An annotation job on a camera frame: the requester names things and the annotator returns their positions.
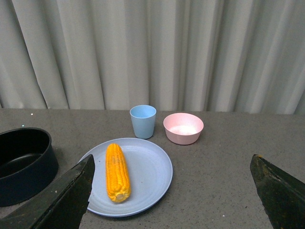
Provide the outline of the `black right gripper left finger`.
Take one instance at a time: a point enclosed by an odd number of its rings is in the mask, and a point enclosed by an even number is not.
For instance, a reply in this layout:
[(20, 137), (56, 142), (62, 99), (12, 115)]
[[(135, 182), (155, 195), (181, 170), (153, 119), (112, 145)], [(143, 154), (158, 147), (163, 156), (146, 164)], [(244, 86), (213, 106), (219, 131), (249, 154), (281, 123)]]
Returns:
[(93, 155), (0, 220), (2, 229), (77, 229), (85, 214), (95, 172)]

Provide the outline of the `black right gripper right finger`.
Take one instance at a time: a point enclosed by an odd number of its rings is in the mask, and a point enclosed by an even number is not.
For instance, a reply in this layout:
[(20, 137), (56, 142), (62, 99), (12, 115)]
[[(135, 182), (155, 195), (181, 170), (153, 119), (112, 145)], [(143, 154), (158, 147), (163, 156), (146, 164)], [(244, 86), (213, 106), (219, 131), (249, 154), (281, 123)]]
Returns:
[(272, 227), (303, 229), (305, 184), (260, 155), (253, 155), (250, 171)]

